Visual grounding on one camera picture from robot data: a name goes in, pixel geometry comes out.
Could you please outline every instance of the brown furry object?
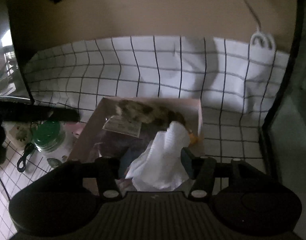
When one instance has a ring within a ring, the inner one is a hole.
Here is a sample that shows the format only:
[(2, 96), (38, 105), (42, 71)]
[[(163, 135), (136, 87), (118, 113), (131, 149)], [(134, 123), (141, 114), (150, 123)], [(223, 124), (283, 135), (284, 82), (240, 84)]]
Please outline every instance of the brown furry object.
[(173, 112), (165, 106), (146, 105), (141, 102), (122, 100), (116, 105), (118, 115), (142, 123), (152, 123), (167, 129), (172, 121), (177, 121), (185, 126), (182, 114)]

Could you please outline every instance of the white cable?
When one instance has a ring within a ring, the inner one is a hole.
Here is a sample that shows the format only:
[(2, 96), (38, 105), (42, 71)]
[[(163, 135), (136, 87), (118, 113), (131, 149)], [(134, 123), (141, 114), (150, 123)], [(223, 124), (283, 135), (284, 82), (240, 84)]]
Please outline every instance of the white cable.
[(251, 36), (250, 45), (260, 46), (262, 48), (271, 49), (273, 51), (276, 50), (276, 45), (274, 38), (271, 34), (266, 34), (261, 31), (261, 22), (251, 5), (247, 0), (242, 0), (244, 4), (248, 7), (250, 13), (252, 14), (254, 20), (257, 23), (257, 31)]

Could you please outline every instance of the cardboard box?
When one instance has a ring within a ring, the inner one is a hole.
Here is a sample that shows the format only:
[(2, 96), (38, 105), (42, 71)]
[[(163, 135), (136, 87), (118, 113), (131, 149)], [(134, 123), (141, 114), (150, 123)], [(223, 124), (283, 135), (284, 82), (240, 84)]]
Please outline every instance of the cardboard box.
[(190, 147), (191, 152), (195, 156), (204, 155), (202, 108), (199, 99), (107, 97), (102, 98), (98, 104), (96, 110), (92, 114), (80, 137), (75, 143), (75, 146), (69, 156), (69, 160), (80, 160), (82, 163), (87, 161), (89, 153), (94, 143), (96, 143), (96, 134), (102, 129), (106, 118), (116, 114), (116, 102), (125, 99), (162, 105), (175, 112), (180, 112), (185, 118), (186, 127), (191, 129), (196, 136), (200, 137), (199, 142)]

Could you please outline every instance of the white tissue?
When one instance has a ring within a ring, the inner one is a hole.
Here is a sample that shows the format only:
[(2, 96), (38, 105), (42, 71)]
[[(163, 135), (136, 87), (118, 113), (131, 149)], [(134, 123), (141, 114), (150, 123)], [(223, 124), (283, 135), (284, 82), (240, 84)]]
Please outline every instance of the white tissue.
[(172, 191), (189, 179), (182, 163), (181, 150), (189, 146), (185, 127), (171, 122), (167, 131), (156, 134), (126, 175), (138, 191)]

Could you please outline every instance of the paper label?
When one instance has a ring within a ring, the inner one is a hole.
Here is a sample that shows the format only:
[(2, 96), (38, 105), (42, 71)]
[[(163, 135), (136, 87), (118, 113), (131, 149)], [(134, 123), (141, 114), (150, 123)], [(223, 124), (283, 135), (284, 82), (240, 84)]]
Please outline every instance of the paper label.
[(141, 122), (138, 121), (130, 122), (119, 115), (114, 115), (106, 121), (106, 123), (103, 126), (103, 129), (112, 132), (131, 135), (138, 138), (140, 136), (141, 125), (142, 125)]

